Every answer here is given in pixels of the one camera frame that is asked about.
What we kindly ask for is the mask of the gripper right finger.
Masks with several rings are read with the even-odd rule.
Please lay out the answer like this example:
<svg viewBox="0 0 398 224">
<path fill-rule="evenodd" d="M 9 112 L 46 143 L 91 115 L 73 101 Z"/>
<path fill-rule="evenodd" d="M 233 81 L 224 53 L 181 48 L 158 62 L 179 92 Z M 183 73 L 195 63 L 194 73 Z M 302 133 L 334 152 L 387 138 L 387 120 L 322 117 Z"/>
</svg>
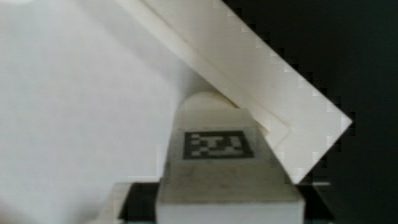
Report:
<svg viewBox="0 0 398 224">
<path fill-rule="evenodd" d="M 306 200 L 304 224 L 332 224 L 332 213 L 313 185 L 298 186 Z"/>
</svg>

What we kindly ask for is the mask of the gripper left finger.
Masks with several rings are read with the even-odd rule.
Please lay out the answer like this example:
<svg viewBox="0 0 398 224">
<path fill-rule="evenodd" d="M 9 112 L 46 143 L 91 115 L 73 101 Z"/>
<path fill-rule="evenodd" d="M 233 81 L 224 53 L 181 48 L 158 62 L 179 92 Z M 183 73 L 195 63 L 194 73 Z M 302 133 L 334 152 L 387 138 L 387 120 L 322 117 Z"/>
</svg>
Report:
<svg viewBox="0 0 398 224">
<path fill-rule="evenodd" d="M 114 185 L 105 205 L 99 210 L 96 224 L 133 224 L 133 222 L 121 217 L 130 188 L 130 183 L 117 183 Z"/>
</svg>

